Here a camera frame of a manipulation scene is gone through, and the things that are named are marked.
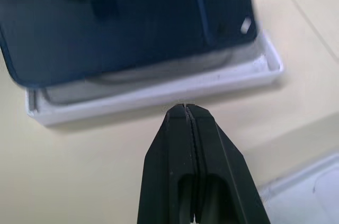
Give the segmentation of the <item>dark blue phone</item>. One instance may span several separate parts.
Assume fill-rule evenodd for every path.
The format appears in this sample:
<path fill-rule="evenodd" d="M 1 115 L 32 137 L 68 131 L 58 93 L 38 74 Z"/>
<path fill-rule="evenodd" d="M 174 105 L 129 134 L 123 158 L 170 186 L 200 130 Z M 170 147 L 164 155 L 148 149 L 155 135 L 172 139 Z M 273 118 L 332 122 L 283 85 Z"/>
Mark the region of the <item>dark blue phone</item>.
<path fill-rule="evenodd" d="M 0 49 L 26 88 L 253 42 L 251 0 L 0 0 Z"/>

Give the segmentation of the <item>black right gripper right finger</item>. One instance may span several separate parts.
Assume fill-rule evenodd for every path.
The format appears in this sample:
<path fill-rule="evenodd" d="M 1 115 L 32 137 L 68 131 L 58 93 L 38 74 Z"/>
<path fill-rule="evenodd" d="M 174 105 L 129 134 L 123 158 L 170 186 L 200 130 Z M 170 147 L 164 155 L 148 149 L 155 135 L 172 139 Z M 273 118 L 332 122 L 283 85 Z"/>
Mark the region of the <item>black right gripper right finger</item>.
<path fill-rule="evenodd" d="M 211 113 L 187 105 L 198 161 L 198 224 L 271 224 L 242 153 Z"/>

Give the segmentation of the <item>white phone box base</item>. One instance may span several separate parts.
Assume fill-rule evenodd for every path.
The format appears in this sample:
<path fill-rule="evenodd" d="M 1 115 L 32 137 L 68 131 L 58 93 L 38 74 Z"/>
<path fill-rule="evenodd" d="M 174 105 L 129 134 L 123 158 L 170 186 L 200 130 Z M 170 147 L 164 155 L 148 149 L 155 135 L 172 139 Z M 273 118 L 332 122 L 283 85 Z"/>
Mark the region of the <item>white phone box base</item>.
<path fill-rule="evenodd" d="M 25 93 L 26 113 L 43 126 L 138 110 L 274 82 L 284 65 L 269 36 L 249 44 Z"/>

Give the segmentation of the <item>white phone box lid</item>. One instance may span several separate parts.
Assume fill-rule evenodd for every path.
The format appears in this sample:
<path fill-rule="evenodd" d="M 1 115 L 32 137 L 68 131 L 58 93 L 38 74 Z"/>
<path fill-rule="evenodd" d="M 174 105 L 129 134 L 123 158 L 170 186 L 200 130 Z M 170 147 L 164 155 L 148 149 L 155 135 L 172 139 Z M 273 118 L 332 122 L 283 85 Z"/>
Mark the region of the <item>white phone box lid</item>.
<path fill-rule="evenodd" d="M 339 224 L 339 154 L 259 189 L 271 224 Z"/>

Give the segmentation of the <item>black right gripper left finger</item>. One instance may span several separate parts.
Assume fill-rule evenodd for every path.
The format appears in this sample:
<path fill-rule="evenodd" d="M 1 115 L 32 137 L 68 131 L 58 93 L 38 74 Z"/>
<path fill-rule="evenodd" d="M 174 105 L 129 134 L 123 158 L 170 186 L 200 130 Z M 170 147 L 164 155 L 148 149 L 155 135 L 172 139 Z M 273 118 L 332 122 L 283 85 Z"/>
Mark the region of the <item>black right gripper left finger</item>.
<path fill-rule="evenodd" d="M 169 109 L 144 160 L 137 224 L 190 224 L 197 172 L 185 106 Z"/>

